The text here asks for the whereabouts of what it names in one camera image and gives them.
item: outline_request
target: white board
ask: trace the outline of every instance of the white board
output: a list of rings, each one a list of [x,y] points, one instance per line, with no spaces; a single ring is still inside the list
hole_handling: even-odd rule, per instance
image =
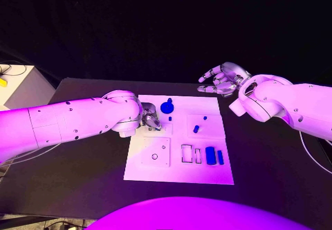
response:
[[[171,114],[164,114],[161,105],[169,98],[175,110]],[[145,126],[136,130],[130,141],[125,180],[234,184],[217,98],[139,95],[139,99],[156,105],[164,128],[162,131],[149,131]],[[198,133],[194,133],[195,125],[200,125]],[[193,163],[184,162],[184,154],[188,157],[191,153],[188,147],[184,152],[182,145],[191,146]],[[216,165],[207,164],[207,147],[216,148]],[[219,162],[219,150],[223,151],[223,165]]]

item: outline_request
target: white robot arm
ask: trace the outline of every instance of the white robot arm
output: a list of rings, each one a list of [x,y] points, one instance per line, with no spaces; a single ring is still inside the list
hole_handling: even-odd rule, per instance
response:
[[[216,86],[200,86],[198,91],[216,92],[224,97],[239,89],[239,99],[230,109],[262,122],[281,117],[291,127],[315,137],[332,140],[332,88],[296,84],[273,75],[256,75],[234,63],[226,62],[200,78],[216,75]]]
[[[141,125],[158,129],[156,107],[141,103],[130,91],[113,91],[89,98],[0,112],[0,163],[16,155],[70,142],[110,129],[120,136],[135,135]]]

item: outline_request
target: black table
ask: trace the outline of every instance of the black table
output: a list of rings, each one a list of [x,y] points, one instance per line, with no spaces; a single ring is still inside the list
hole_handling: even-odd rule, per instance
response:
[[[125,181],[130,138],[110,131],[63,144],[14,165],[0,183],[0,213],[99,219],[122,207],[167,196],[227,200],[268,210],[315,229],[332,228],[332,175],[305,152],[299,132],[229,108],[236,100],[197,91],[197,84],[66,79],[53,103],[113,90],[139,94],[219,97],[236,185]],[[315,137],[309,151],[330,167]]]

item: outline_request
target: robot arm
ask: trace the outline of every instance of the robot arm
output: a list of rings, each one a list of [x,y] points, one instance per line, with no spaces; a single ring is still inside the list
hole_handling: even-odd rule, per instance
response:
[[[230,62],[226,62],[219,69],[216,86],[201,86],[198,91],[230,96],[239,89],[239,99],[230,105],[239,116],[249,113],[262,122],[273,116],[281,117],[294,129],[332,140],[331,87],[312,84],[294,85],[288,79],[273,75],[262,74],[253,77]]]
[[[154,108],[154,104],[141,103],[132,92],[113,91],[106,98],[0,112],[0,163],[31,150],[87,138],[110,129],[129,137],[141,124],[162,128]]]

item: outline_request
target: yellow object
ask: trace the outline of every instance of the yellow object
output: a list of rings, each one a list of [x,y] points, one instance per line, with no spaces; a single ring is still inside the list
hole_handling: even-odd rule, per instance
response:
[[[0,86],[6,87],[8,86],[8,81],[0,79]]]

